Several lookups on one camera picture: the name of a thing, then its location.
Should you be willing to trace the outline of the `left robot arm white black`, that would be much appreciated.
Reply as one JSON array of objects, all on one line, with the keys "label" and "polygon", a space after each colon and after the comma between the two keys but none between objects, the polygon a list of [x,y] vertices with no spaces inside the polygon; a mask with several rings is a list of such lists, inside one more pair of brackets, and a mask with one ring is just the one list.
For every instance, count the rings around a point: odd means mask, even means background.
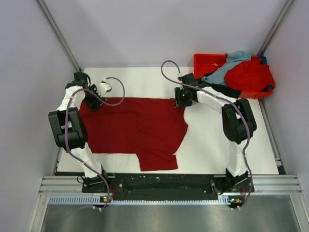
[{"label": "left robot arm white black", "polygon": [[111,90],[103,82],[103,92],[91,83],[88,74],[74,73],[74,80],[65,87],[61,105],[48,114],[55,143],[63,148],[82,167],[83,193],[107,193],[109,179],[103,166],[96,160],[88,145],[88,132],[80,108],[84,103],[91,112],[97,112],[106,100],[102,95]]}]

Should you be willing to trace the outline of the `dark red t shirt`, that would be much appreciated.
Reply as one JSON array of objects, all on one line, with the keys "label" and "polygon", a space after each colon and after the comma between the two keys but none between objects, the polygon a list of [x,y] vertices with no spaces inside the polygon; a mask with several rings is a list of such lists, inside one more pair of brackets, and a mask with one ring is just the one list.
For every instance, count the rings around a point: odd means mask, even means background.
[{"label": "dark red t shirt", "polygon": [[188,129],[184,112],[174,99],[153,98],[125,98],[96,112],[85,102],[80,108],[91,151],[136,154],[141,171],[178,168],[176,152]]}]

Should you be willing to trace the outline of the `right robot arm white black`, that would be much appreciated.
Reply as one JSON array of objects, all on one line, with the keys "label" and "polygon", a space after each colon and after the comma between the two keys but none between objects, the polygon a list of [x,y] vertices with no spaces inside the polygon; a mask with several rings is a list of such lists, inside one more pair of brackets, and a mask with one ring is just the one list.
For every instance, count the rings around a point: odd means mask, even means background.
[{"label": "right robot arm white black", "polygon": [[193,73],[180,75],[178,80],[181,86],[174,89],[175,107],[185,108],[197,102],[222,116],[223,132],[229,141],[229,161],[225,178],[212,184],[213,191],[222,194],[242,189],[252,173],[246,149],[257,129],[249,101],[240,97],[240,91],[208,84],[196,79]]}]

